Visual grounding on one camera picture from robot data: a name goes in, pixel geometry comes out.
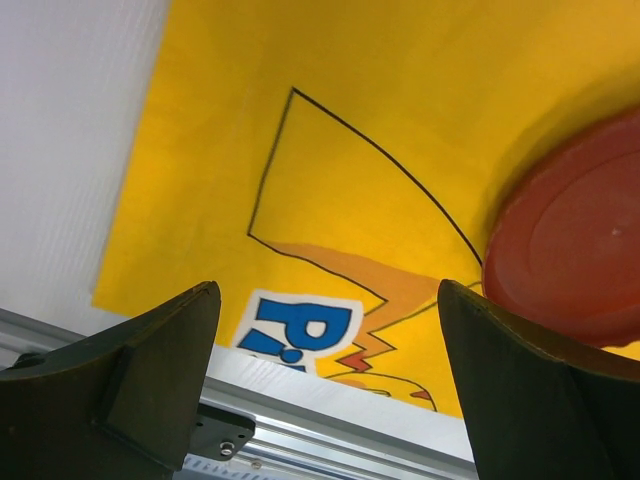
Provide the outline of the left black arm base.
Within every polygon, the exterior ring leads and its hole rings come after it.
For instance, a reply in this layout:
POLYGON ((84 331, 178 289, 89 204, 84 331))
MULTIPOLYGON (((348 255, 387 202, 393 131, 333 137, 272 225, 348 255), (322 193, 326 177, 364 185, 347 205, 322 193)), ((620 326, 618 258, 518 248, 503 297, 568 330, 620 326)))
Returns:
POLYGON ((255 430, 252 418, 200 403, 188 452, 229 461, 254 437, 255 430))

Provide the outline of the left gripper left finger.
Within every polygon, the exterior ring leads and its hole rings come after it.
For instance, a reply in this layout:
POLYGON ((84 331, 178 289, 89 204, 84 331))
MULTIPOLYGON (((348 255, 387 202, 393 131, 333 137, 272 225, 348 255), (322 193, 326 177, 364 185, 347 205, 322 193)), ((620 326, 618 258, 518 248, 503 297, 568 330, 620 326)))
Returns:
POLYGON ((216 335, 203 282, 1 372, 4 479, 170 479, 182 468, 216 335))

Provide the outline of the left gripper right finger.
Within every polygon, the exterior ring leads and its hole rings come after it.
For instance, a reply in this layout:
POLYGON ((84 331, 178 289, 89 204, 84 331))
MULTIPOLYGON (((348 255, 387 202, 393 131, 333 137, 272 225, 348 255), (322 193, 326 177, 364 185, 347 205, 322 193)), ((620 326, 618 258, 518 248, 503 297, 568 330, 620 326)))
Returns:
POLYGON ((439 286, 438 312, 480 478, 638 478, 638 361, 452 280, 439 286))

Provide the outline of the red round plate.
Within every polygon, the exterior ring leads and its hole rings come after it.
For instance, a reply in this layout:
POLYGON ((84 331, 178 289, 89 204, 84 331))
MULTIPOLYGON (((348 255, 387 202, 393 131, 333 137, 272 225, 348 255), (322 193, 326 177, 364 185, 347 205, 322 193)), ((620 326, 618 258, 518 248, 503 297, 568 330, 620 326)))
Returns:
POLYGON ((597 347, 639 339, 639 110, 601 120, 541 159, 496 218, 486 297, 597 347))

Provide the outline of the yellow cartoon placemat cloth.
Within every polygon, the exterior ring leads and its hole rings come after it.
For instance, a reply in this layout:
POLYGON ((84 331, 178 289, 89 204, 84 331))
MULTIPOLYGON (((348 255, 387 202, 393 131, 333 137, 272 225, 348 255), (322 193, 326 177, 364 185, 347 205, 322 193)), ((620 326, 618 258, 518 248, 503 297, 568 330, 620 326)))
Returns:
POLYGON ((175 1, 93 303, 213 280, 218 343, 457 416, 440 283, 633 108, 635 1, 175 1))

